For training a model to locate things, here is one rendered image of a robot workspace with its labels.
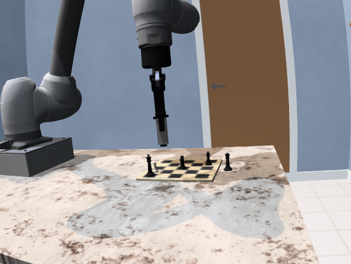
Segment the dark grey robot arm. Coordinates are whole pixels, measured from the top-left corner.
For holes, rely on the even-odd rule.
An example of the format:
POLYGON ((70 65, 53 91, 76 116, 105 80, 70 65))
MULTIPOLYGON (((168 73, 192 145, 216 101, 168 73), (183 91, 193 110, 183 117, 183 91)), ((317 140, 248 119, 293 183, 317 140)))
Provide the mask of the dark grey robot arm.
MULTIPOLYGON (((41 134, 40 124, 75 114, 82 96, 71 75, 85 0, 61 0, 50 70, 40 87, 27 77, 8 80, 0 98, 5 139, 0 149, 23 150, 51 142, 41 134)), ((186 0, 132 0, 139 48, 172 46, 172 32, 195 30, 200 16, 186 0)))

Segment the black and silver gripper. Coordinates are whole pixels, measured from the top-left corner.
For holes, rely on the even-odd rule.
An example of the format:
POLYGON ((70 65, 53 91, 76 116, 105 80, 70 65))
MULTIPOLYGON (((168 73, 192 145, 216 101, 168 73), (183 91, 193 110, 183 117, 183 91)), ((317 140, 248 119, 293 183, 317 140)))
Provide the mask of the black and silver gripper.
POLYGON ((171 66, 170 46, 149 46, 141 48, 141 62, 144 69, 152 69, 150 81, 154 95, 158 145, 169 144, 164 104, 165 74, 161 67, 171 66))

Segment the black and cream chessboard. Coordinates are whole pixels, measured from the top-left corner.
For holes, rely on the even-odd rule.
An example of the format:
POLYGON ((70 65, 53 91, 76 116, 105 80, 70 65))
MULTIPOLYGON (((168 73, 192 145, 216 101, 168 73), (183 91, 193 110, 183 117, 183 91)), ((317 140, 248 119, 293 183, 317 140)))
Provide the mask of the black and cream chessboard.
POLYGON ((180 159, 161 159, 156 163, 159 172, 147 177, 148 170, 136 178, 138 181, 168 182, 213 182, 222 159, 210 159, 212 165, 206 166, 207 159, 184 159, 186 169, 179 169, 180 159))

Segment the white pawn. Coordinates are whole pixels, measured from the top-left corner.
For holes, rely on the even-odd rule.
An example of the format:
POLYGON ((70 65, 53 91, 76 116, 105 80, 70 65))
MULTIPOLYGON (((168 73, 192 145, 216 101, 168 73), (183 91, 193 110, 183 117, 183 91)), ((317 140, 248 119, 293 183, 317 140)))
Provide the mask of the white pawn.
POLYGON ((158 170, 157 167, 156 167, 156 162, 153 162, 153 166, 154 166, 153 172, 154 172, 154 173, 155 173, 155 172, 159 172, 159 170, 158 170))

